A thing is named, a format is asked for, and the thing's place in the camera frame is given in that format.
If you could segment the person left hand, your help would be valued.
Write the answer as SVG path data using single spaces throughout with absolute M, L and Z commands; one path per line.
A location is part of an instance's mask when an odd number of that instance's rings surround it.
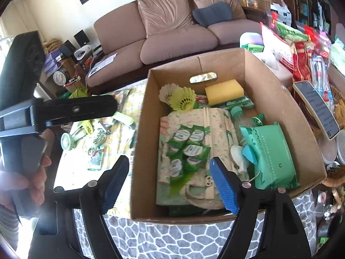
M 6 172 L 1 154 L 1 206 L 20 216 L 33 216 L 38 213 L 38 207 L 45 200 L 45 168 L 52 164 L 45 151 L 37 173 L 30 180 L 18 173 Z

